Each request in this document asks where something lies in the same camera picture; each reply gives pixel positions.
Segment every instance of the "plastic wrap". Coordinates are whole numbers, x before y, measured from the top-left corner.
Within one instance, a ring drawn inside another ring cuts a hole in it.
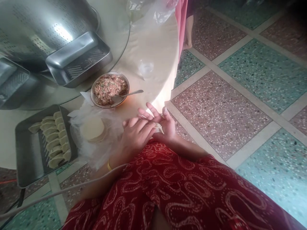
[[[152,29],[174,13],[178,0],[128,0],[127,12],[132,27]]]
[[[91,106],[86,100],[79,110],[71,112],[69,116],[71,117],[71,134],[78,147],[79,157],[87,161],[91,168],[97,170],[108,161],[120,141],[123,133],[121,119],[112,109]],[[102,119],[106,135],[101,141],[88,142],[82,137],[80,129],[85,120],[95,116]]]

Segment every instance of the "metal spoon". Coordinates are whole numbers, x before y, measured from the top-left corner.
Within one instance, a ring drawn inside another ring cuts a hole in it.
[[[132,95],[132,94],[143,93],[143,92],[144,91],[140,89],[140,90],[134,91],[134,92],[126,94],[126,95],[115,95],[115,96],[111,97],[111,100],[114,101],[114,102],[121,102],[123,97],[129,96],[129,95]]]

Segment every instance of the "gold bracelet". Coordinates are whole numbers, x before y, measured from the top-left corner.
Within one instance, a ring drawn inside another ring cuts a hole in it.
[[[108,166],[108,170],[111,171],[112,168],[110,167],[109,161],[110,161],[110,159],[108,159],[108,165],[107,166]]]

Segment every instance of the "white cord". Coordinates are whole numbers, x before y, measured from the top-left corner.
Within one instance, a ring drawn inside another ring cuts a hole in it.
[[[110,172],[108,172],[107,174],[105,174],[105,175],[103,175],[102,177],[99,177],[99,178],[97,178],[97,179],[90,180],[90,181],[84,182],[84,183],[82,183],[82,184],[74,185],[74,186],[72,186],[72,187],[69,187],[69,188],[60,190],[60,191],[58,191],[58,192],[55,192],[55,193],[50,194],[50,195],[47,195],[47,196],[43,196],[43,197],[41,197],[41,198],[39,198],[39,199],[37,199],[37,200],[35,200],[35,201],[33,201],[33,202],[27,204],[27,205],[21,206],[21,207],[19,207],[19,208],[14,209],[13,211],[10,211],[10,212],[7,212],[7,213],[5,213],[5,214],[3,214],[3,215],[0,215],[0,221],[2,221],[2,220],[4,220],[4,219],[7,219],[7,218],[9,218],[9,217],[11,217],[11,216],[13,216],[13,215],[16,215],[16,214],[19,213],[20,211],[23,211],[23,210],[25,210],[26,208],[28,208],[28,207],[30,207],[30,206],[32,206],[32,205],[35,205],[35,204],[37,204],[37,203],[39,203],[39,202],[41,202],[41,201],[44,201],[44,200],[47,200],[47,199],[49,199],[49,198],[51,198],[51,197],[60,195],[60,194],[62,194],[62,193],[64,193],[64,192],[70,191],[70,190],[72,190],[72,189],[74,189],[74,188],[79,188],[79,187],[82,187],[82,186],[84,186],[84,185],[91,184],[91,183],[93,183],[93,182],[96,182],[96,181],[98,181],[98,180],[101,180],[101,179],[103,179],[104,177],[106,177],[107,175],[109,175],[109,174],[115,172],[117,169],[123,168],[123,167],[126,166],[126,165],[127,165],[127,164],[120,165],[120,166],[114,168],[113,170],[111,170]]]

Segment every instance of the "terrazzo floor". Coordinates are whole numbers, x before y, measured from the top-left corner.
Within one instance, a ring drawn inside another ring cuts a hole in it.
[[[179,135],[206,148],[307,227],[307,20],[302,1],[243,2],[197,2],[193,48],[182,52],[167,107]],[[53,181],[44,178],[27,188],[26,197],[88,181],[93,171],[85,163],[66,165]],[[1,180],[15,178],[15,171],[0,168]],[[26,209],[5,229],[59,229],[81,190]],[[19,192],[16,182],[0,184],[0,213]]]

